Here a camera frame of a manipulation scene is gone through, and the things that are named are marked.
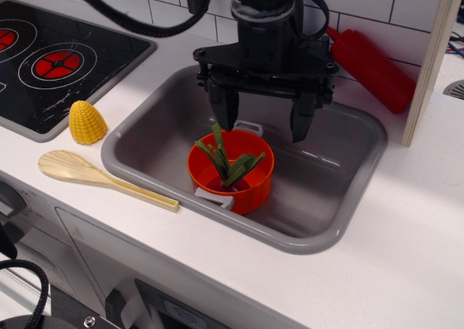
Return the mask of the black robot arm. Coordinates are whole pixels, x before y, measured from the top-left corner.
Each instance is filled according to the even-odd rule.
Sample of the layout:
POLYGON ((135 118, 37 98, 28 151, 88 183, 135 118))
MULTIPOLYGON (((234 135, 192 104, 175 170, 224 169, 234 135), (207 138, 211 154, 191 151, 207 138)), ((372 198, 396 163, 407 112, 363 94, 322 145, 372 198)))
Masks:
MULTIPOLYGON (((325 15, 324 0, 312 0, 325 15)), ((303 31, 303 0, 231 0, 236 43, 194 51, 197 83, 209 96, 220 127, 230 131, 239 113, 239 93, 291 99, 294 142, 303 141, 315 111, 333 100, 339 68, 329 51, 325 24, 303 31)))

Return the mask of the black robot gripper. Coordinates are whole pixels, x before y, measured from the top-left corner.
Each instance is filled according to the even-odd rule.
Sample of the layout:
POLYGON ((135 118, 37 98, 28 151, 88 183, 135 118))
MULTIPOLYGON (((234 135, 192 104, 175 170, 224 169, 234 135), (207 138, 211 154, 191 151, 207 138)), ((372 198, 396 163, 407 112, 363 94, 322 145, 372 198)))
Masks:
POLYGON ((239 39, 227 45, 194 51, 199 84, 209 94, 219 126, 233 130, 239 111, 239 93, 293 99, 291 133, 303 141, 316 108, 333 100, 333 78, 339 71, 329 51, 329 37, 306 36, 302 20, 239 21, 239 39))

